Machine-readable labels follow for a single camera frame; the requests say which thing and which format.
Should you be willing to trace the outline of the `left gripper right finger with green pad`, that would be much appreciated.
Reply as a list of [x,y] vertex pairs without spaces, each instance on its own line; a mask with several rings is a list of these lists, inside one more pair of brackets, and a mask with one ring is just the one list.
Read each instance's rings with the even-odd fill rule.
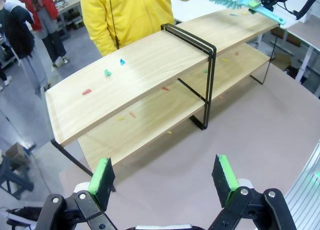
[[242,219],[252,220],[258,230],[295,230],[297,227],[282,192],[263,193],[240,185],[226,155],[217,154],[212,178],[222,207],[210,230],[235,230]]

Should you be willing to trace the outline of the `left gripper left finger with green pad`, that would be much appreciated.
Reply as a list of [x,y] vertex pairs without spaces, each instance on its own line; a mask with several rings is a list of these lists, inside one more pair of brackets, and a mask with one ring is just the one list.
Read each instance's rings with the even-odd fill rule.
[[87,189],[78,190],[65,198],[50,194],[41,209],[37,230],[74,230],[86,223],[91,230],[115,230],[106,215],[111,192],[114,192],[115,173],[110,158],[101,158]]

